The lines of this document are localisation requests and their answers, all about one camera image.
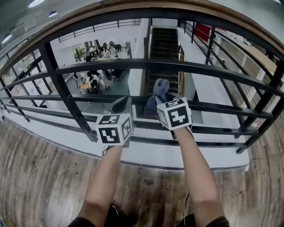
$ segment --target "ceiling light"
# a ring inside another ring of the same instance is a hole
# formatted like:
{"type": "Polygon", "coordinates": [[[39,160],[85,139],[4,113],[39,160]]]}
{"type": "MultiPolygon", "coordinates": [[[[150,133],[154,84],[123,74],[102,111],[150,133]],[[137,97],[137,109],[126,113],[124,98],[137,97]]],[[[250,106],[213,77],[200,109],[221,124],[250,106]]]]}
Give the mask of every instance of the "ceiling light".
{"type": "Polygon", "coordinates": [[[11,38],[11,36],[12,36],[11,33],[7,33],[6,35],[4,35],[4,38],[3,38],[3,40],[2,40],[2,44],[5,43],[5,42],[7,42],[7,40],[8,40],[9,38],[11,38]]]}
{"type": "Polygon", "coordinates": [[[52,11],[50,12],[49,16],[48,17],[52,17],[52,16],[55,16],[58,12],[57,11],[52,11]]]}
{"type": "Polygon", "coordinates": [[[42,2],[44,2],[44,0],[34,0],[28,5],[28,7],[29,8],[35,7],[36,5],[41,4],[42,2]]]}

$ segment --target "desk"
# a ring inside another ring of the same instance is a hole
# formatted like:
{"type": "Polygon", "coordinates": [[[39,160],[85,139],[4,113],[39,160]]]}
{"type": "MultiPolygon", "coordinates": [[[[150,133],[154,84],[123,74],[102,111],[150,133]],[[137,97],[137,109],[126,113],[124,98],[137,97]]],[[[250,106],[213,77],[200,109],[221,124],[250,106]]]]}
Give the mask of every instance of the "desk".
{"type": "Polygon", "coordinates": [[[90,82],[86,82],[86,83],[82,83],[81,84],[81,89],[87,89],[89,94],[90,94],[90,91],[89,91],[90,88],[91,88],[91,83],[90,82]]]}

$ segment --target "wooden floor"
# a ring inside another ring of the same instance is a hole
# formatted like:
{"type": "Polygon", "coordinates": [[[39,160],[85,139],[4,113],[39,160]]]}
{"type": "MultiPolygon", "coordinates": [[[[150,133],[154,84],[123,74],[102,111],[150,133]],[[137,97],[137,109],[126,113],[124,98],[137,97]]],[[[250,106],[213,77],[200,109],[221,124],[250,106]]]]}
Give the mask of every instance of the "wooden floor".
{"type": "MultiPolygon", "coordinates": [[[[250,168],[216,171],[231,226],[277,227],[284,217],[284,115],[252,147],[250,168]]],[[[17,227],[67,226],[78,214],[96,158],[0,123],[0,215],[17,227]]],[[[121,165],[114,203],[136,226],[175,226],[183,171],[121,165]]]]}

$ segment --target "black and white marker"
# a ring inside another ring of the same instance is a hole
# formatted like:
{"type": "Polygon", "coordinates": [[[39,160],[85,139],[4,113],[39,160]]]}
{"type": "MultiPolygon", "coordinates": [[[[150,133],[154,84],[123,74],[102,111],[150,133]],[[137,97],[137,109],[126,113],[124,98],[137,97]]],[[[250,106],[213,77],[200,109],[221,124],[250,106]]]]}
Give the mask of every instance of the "black and white marker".
{"type": "Polygon", "coordinates": [[[191,110],[186,98],[157,105],[161,123],[169,130],[191,125],[191,110]]]}

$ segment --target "forearm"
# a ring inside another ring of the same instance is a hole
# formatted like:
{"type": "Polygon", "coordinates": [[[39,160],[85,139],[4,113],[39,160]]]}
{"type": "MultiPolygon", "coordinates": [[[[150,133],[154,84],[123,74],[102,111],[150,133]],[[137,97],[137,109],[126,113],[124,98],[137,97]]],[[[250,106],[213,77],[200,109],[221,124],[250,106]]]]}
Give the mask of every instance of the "forearm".
{"type": "Polygon", "coordinates": [[[174,131],[181,147],[185,180],[193,202],[219,200],[214,176],[186,128],[174,131]]]}
{"type": "Polygon", "coordinates": [[[122,146],[114,146],[103,156],[88,185],[86,202],[109,208],[115,193],[121,154],[122,146]]]}

